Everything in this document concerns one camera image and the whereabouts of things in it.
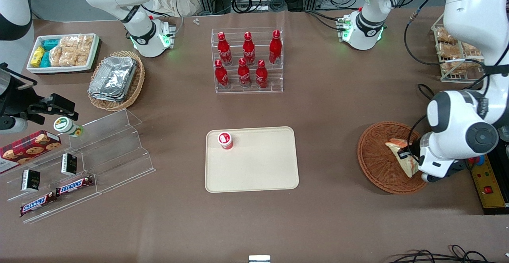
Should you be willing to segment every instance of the brown wicker basket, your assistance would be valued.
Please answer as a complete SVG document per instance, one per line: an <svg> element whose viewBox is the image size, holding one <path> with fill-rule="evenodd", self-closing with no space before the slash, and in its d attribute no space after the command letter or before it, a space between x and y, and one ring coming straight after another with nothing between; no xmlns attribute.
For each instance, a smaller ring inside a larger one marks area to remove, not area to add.
<svg viewBox="0 0 509 263"><path fill-rule="evenodd" d="M130 51L118 51L110 54L107 57L110 56L119 56L119 57L131 57L134 60L136 60L136 71L135 75L133 77L133 80L131 82L131 87L129 87L129 92L127 93L127 98L123 102L111 102L111 101L105 101L105 100L98 100L95 98L92 98L89 95L89 99L94 104L95 107L104 109L107 111L119 111L124 108L127 108L131 106L135 101L136 98L140 95L140 92L142 91L143 81L145 80L145 68L143 67L142 60L140 60L140 57L138 57L136 54L130 52ZM97 74L97 71L99 70L99 67L101 66L102 62L106 59L106 57L101 60L99 64L97 64L96 69L94 70L94 74L92 75L92 78L90 82L94 80L94 77Z"/></svg>
<svg viewBox="0 0 509 263"><path fill-rule="evenodd" d="M378 122L367 128L357 145L357 159L367 178L384 191L393 194L411 194L424 188L427 183L418 171L409 178L401 168L392 151L385 145L391 138L407 139L410 127L398 122ZM419 133L412 132L410 141Z"/></svg>

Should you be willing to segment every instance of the yellow snack box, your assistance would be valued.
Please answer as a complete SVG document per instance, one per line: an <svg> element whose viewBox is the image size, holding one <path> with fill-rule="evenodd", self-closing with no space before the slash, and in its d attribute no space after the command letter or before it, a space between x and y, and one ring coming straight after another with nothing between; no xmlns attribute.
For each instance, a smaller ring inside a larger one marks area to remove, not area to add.
<svg viewBox="0 0 509 263"><path fill-rule="evenodd" d="M33 53L33 57L30 60L30 65L38 68L41 65L42 56L44 55L44 49L40 46Z"/></svg>

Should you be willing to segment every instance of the snickers bar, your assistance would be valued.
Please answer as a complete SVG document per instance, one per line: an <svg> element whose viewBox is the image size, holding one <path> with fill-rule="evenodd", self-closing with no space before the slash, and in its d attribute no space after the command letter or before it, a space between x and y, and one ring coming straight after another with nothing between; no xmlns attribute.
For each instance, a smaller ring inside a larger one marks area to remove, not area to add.
<svg viewBox="0 0 509 263"><path fill-rule="evenodd" d="M61 196L62 193L71 192L77 190L81 187L91 186L94 182L92 180L92 176L87 176L86 178L82 178L77 180L76 182L72 182L63 187L56 188L56 196Z"/></svg>
<svg viewBox="0 0 509 263"><path fill-rule="evenodd" d="M20 210L20 216L24 216L25 214L33 211L34 209L37 209L43 205L46 205L48 203L51 203L52 201L56 200L56 195L53 192L49 192L45 196L38 198L34 200L31 203L27 203L26 205L23 205Z"/></svg>

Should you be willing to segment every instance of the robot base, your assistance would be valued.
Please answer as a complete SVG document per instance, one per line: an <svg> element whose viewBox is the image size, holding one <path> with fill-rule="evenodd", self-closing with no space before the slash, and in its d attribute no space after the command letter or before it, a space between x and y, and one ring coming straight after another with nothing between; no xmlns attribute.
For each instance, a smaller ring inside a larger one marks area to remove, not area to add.
<svg viewBox="0 0 509 263"><path fill-rule="evenodd" d="M167 22L162 22L158 19L153 19L152 21L156 25L156 33L147 44L138 44L131 37L134 48L144 57L156 57L165 50L173 48L175 42L174 26L170 27Z"/></svg>
<svg viewBox="0 0 509 263"><path fill-rule="evenodd" d="M356 17L359 11L354 11L350 15L344 15L342 18L336 21L336 27L339 29L345 29L345 31L339 31L338 37L340 42L346 42L351 47L358 50L369 50L375 46L375 44L382 37L382 29L378 32L373 31L372 37L366 37L364 32L361 31L356 24Z"/></svg>

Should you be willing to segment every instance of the red switch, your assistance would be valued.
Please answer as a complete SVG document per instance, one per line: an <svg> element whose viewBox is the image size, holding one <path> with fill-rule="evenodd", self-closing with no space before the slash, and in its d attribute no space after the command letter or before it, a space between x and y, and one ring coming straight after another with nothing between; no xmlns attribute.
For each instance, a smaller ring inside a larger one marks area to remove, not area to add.
<svg viewBox="0 0 509 263"><path fill-rule="evenodd" d="M484 193L493 193L493 189L491 187L484 187Z"/></svg>

